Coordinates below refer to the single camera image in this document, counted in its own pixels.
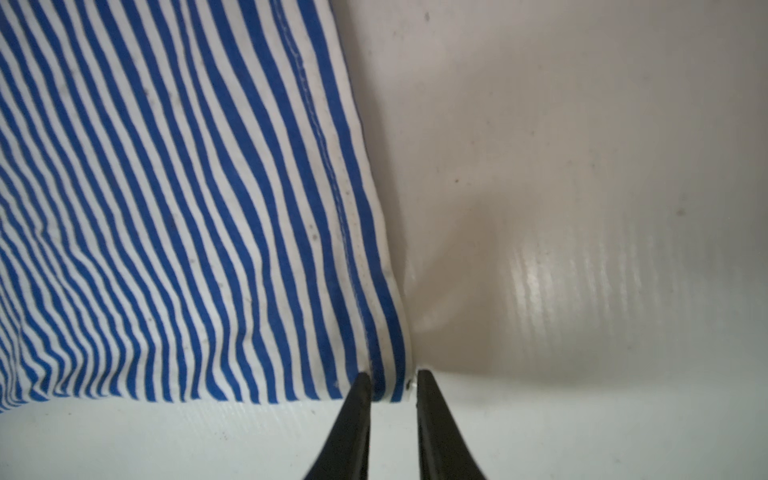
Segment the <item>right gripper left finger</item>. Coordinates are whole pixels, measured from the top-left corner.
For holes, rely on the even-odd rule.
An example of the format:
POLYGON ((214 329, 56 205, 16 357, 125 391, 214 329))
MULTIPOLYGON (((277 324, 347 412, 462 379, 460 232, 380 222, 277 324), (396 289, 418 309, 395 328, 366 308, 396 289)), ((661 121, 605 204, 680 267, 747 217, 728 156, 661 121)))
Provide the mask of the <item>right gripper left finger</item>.
POLYGON ((365 480, 371 430, 372 382, 361 372, 305 479, 365 480))

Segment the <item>blue striped tank top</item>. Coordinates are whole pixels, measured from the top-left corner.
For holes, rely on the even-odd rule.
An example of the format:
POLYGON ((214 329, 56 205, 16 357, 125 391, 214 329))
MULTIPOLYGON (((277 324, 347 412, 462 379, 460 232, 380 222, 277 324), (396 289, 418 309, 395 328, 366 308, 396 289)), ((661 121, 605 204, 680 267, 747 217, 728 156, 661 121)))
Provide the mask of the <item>blue striped tank top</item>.
POLYGON ((1 5, 1 407, 277 404, 409 335, 327 1, 1 5))

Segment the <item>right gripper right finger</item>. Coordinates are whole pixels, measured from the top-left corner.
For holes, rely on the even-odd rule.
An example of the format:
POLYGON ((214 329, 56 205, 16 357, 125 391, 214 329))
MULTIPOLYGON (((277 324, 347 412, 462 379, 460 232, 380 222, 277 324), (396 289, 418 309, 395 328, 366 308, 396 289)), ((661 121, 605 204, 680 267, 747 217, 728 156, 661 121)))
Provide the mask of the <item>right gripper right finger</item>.
POLYGON ((429 370, 417 373, 417 435, 421 479, 485 479, 429 370))

